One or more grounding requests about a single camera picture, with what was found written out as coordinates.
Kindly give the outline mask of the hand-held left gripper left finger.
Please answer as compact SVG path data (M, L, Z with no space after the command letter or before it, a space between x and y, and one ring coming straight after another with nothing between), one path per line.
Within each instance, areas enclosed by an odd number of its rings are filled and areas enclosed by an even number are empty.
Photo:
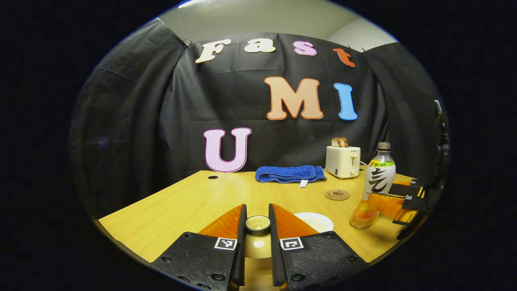
M203 230L181 234L153 266L209 291L238 291L244 286L247 206L240 204Z

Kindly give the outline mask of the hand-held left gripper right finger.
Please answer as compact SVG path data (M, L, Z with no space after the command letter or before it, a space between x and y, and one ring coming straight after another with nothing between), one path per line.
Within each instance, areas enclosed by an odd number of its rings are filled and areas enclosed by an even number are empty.
M323 291L369 267L336 232L318 232L269 205L273 285L281 291Z

